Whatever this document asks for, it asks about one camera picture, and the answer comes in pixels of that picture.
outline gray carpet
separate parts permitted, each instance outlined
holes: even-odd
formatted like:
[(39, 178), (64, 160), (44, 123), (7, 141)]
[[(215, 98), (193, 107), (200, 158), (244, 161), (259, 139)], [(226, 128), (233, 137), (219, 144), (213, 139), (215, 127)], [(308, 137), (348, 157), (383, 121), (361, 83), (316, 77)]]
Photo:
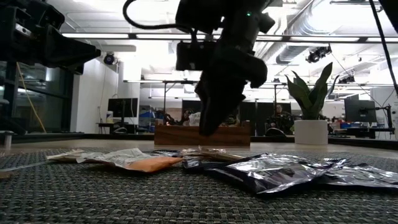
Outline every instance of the gray carpet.
[[(8, 156), (0, 158), (0, 167), (42, 162), (46, 154), (65, 151), (68, 149)], [(286, 154), (350, 157), (354, 163), (398, 172), (397, 161), (392, 159), (350, 153)], [(259, 198), (207, 175), (186, 174), (179, 166), (141, 174), (99, 164), (46, 164), (20, 169), (0, 180), (0, 222), (398, 223), (398, 194), (308, 188)]]

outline computer monitor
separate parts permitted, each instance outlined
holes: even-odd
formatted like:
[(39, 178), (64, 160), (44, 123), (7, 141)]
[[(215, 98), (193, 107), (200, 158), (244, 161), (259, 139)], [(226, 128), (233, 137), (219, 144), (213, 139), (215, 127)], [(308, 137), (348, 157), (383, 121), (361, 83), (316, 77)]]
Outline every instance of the computer monitor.
[(376, 107), (370, 100), (344, 100), (347, 122), (377, 122)]
[(113, 111), (114, 118), (136, 118), (138, 110), (137, 98), (109, 99), (108, 111)]

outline glass wall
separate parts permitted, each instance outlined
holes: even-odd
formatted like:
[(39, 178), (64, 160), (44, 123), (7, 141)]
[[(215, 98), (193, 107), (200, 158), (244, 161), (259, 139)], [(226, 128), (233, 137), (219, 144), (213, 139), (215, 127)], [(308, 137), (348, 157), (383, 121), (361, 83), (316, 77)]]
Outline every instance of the glass wall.
[(10, 102), (3, 105), (2, 114), (21, 125), (29, 133), (59, 133), (70, 130), (73, 74), (42, 65), (20, 63), (27, 90), (25, 90), (16, 64), (0, 63), (0, 76), (5, 77), (0, 95)]

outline black cable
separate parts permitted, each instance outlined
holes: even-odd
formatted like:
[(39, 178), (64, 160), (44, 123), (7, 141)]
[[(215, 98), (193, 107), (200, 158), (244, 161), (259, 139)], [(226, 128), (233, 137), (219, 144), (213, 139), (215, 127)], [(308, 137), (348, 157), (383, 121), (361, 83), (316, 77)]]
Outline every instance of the black cable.
[(197, 36), (196, 33), (197, 31), (192, 30), (192, 28), (181, 25), (181, 24), (161, 24), (161, 25), (142, 25), (134, 22), (130, 17), (127, 15), (127, 9), (129, 8), (130, 4), (134, 2), (135, 0), (127, 0), (124, 5), (123, 5), (123, 16), (124, 19), (132, 26), (137, 27), (139, 29), (144, 29), (144, 30), (157, 30), (157, 29), (171, 29), (171, 28), (176, 28), (176, 29), (183, 29), (191, 34), (191, 39), (192, 42), (197, 41)]
[[(343, 65), (339, 62), (339, 60), (337, 60), (337, 58), (335, 57), (335, 55), (333, 54), (333, 53), (331, 53), (331, 56), (333, 56), (333, 58), (335, 58), (335, 60), (336, 60), (336, 62), (340, 65), (340, 67), (344, 70), (344, 72), (346, 72), (347, 73), (347, 75), (351, 75), (350, 73), (348, 73), (347, 72), (347, 70), (343, 67)], [(381, 106), (381, 104), (379, 103), (379, 102), (377, 102), (359, 83), (356, 83), (355, 82), (355, 84), (357, 84), (366, 94), (368, 94), (369, 96), (370, 96), (370, 98), (375, 102), (375, 103), (377, 103), (377, 105), (379, 105), (380, 107), (382, 107)]]
[(385, 100), (385, 102), (383, 103), (382, 107), (384, 108), (384, 105), (386, 104), (387, 100), (392, 96), (392, 94), (394, 93), (394, 90), (392, 90), (392, 92), (390, 93), (390, 95), (387, 97), (387, 99)]
[(377, 15), (376, 7), (374, 5), (373, 0), (369, 0), (369, 3), (372, 8), (372, 12), (373, 12), (374, 19), (376, 21), (377, 29), (379, 30), (379, 33), (380, 33), (381, 44), (383, 46), (384, 53), (386, 55), (387, 65), (388, 65), (388, 69), (390, 71), (392, 82), (394, 84), (396, 93), (398, 94), (398, 85), (397, 85), (396, 77), (394, 75), (394, 71), (392, 70), (391, 58), (390, 58), (390, 53), (388, 52), (388, 48), (387, 48), (386, 37), (384, 36), (383, 29), (381, 27), (379, 16)]

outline exposed pipe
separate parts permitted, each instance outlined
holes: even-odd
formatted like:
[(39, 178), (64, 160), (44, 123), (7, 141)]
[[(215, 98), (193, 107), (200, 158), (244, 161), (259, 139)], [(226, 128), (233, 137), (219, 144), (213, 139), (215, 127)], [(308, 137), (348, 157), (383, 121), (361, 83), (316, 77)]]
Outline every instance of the exposed pipe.
[[(324, 10), (326, 4), (328, 6), (329, 2), (325, 0), (310, 1), (288, 23), (284, 35), (328, 35), (337, 30), (341, 25), (318, 26), (318, 24), (316, 24), (316, 22), (321, 19), (321, 16), (328, 16), (320, 12), (320, 10)], [(275, 60), (278, 64), (287, 65), (296, 56), (307, 49), (308, 46), (292, 46), (283, 43), (275, 43), (269, 48), (263, 60), (267, 62), (276, 56)]]

